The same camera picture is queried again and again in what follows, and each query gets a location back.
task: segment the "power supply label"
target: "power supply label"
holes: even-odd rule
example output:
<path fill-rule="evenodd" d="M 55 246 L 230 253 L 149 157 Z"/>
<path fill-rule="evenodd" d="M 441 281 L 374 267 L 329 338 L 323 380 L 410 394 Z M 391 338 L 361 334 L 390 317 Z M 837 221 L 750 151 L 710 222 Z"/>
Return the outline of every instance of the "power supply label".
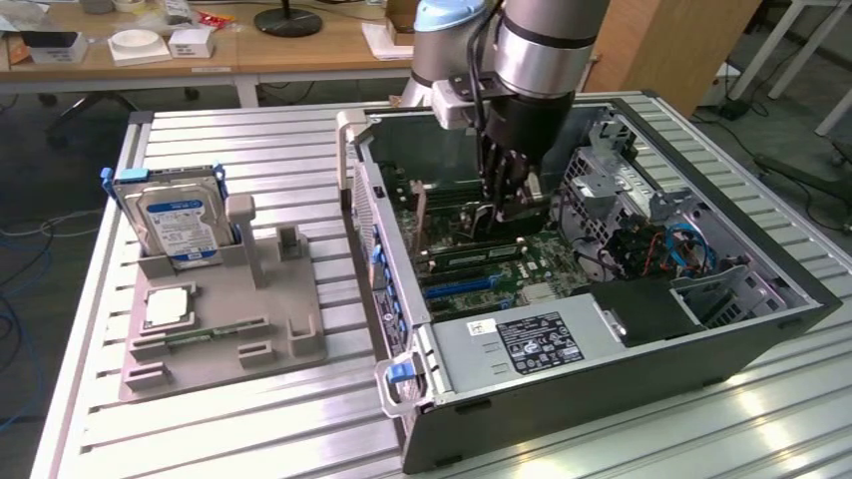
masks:
<path fill-rule="evenodd" d="M 499 324 L 497 332 L 521 374 L 545 371 L 583 359 L 558 312 Z"/>

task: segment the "aluminum profile table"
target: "aluminum profile table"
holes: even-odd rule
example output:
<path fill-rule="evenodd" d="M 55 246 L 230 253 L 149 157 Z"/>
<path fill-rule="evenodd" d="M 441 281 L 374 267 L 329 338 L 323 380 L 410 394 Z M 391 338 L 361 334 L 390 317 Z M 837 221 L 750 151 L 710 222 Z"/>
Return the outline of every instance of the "aluminum profile table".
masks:
<path fill-rule="evenodd" d="M 830 289 L 852 297 L 852 260 L 673 109 L 621 94 Z M 587 95 L 605 98 L 611 95 Z M 110 202 L 34 477 L 402 477 L 345 239 L 338 110 L 383 104 L 157 114 L 131 125 L 119 168 L 219 161 L 255 195 L 259 235 L 311 239 L 330 359 L 298 372 L 122 404 L 119 370 L 139 248 Z M 639 143 L 667 189 L 678 174 Z M 606 417 L 419 478 L 829 477 L 852 470 L 852 304 L 727 382 Z"/>

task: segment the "hard drive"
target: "hard drive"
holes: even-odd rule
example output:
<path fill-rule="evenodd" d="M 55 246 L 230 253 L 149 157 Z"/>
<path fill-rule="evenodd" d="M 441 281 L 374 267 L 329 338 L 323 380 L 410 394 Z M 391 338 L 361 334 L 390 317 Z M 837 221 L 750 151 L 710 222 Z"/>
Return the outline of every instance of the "hard drive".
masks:
<path fill-rule="evenodd" d="M 222 166 L 135 168 L 111 182 L 146 256 L 169 256 L 175 269 L 223 262 L 219 248 L 235 243 L 225 176 Z"/>

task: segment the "desk leg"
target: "desk leg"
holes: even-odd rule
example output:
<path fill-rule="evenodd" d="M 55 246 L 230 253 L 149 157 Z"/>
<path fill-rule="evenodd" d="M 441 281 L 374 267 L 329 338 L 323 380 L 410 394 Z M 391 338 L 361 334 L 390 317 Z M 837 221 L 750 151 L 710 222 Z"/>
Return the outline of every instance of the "desk leg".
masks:
<path fill-rule="evenodd" d="M 241 96 L 241 108 L 258 108 L 258 77 L 246 75 L 235 77 L 235 87 Z"/>
<path fill-rule="evenodd" d="M 833 31 L 833 29 L 838 25 L 838 22 L 843 18 L 843 15 L 846 14 L 849 9 L 850 9 L 849 3 L 846 5 L 839 5 L 834 13 L 823 22 L 823 25 L 821 25 L 821 27 L 817 29 L 817 32 L 814 32 L 814 35 L 811 36 L 811 40 L 809 40 L 809 43 L 802 48 L 802 51 L 799 52 L 799 55 L 797 55 L 797 59 L 794 60 L 794 63 L 790 64 L 790 67 L 787 67 L 787 70 L 785 70 L 785 75 L 782 75 L 782 78 L 775 83 L 775 87 L 773 87 L 773 91 L 770 92 L 770 98 L 773 100 L 777 100 L 778 97 L 782 96 L 782 93 L 785 93 L 785 89 L 787 88 L 787 85 L 790 85 L 790 82 L 794 80 L 794 77 L 802 71 L 802 67 L 809 61 L 809 58 L 811 58 L 811 55 L 814 55 L 817 47 L 819 47 L 821 44 L 823 43 L 823 40 L 826 40 L 829 33 Z"/>
<path fill-rule="evenodd" d="M 794 0 L 793 5 L 787 9 L 787 13 L 782 17 L 781 22 L 778 22 L 778 25 L 775 26 L 775 29 L 770 34 L 770 38 L 767 38 L 767 41 L 763 43 L 763 47 L 761 47 L 758 55 L 755 55 L 755 59 L 749 64 L 749 68 L 746 69 L 746 72 L 743 72 L 737 85 L 734 85 L 734 90 L 731 91 L 731 98 L 734 100 L 743 96 L 743 93 L 746 92 L 751 81 L 755 79 L 755 76 L 758 75 L 763 64 L 767 62 L 767 59 L 770 58 L 775 47 L 778 47 L 778 44 L 782 41 L 782 37 L 785 37 L 787 30 L 790 30 L 790 26 L 797 21 L 797 18 L 799 18 L 802 10 L 805 10 L 805 3 Z"/>
<path fill-rule="evenodd" d="M 821 126 L 817 127 L 817 130 L 814 132 L 821 137 L 825 137 L 826 135 L 829 135 L 829 132 L 831 131 L 833 128 L 835 128 L 835 125 L 838 125 L 841 118 L 843 118 L 843 116 L 847 114 L 851 108 L 852 108 L 852 89 L 850 89 L 847 96 L 843 97 L 843 100 L 841 100 L 841 103 L 838 104 L 835 109 L 831 111 L 831 113 L 826 117 L 826 120 L 823 120 L 823 123 L 821 123 Z"/>

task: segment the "black lamp base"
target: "black lamp base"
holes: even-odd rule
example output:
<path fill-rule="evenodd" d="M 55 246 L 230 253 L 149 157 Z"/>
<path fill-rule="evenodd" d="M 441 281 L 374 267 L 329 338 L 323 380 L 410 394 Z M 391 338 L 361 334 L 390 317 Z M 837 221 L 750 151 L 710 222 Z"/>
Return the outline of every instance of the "black lamp base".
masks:
<path fill-rule="evenodd" d="M 255 16 L 255 26 L 277 37 L 307 37 L 323 30 L 323 18 L 317 13 L 297 8 L 291 10 L 291 18 L 286 18 L 285 9 L 275 8 Z"/>

